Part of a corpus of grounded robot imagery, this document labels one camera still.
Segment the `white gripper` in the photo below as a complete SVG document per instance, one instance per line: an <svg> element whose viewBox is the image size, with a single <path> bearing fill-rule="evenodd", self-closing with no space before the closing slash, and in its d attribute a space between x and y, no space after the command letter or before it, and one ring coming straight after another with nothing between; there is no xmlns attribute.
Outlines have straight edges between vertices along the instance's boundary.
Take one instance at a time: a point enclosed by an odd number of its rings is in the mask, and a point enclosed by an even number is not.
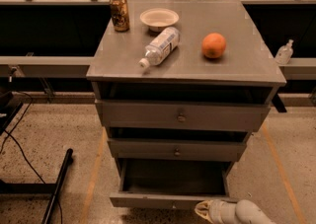
<svg viewBox="0 0 316 224"><path fill-rule="evenodd" d="M238 224L236 204L221 200L205 200L195 207L195 213L212 224Z"/></svg>

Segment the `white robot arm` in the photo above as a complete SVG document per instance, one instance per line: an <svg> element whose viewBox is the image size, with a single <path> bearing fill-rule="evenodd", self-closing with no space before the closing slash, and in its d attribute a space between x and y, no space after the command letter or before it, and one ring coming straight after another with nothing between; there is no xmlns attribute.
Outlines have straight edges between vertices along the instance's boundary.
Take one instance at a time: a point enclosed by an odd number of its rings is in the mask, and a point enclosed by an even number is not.
<svg viewBox="0 0 316 224"><path fill-rule="evenodd" d="M196 205L195 213L210 224L276 224L250 200L229 203L214 199Z"/></svg>

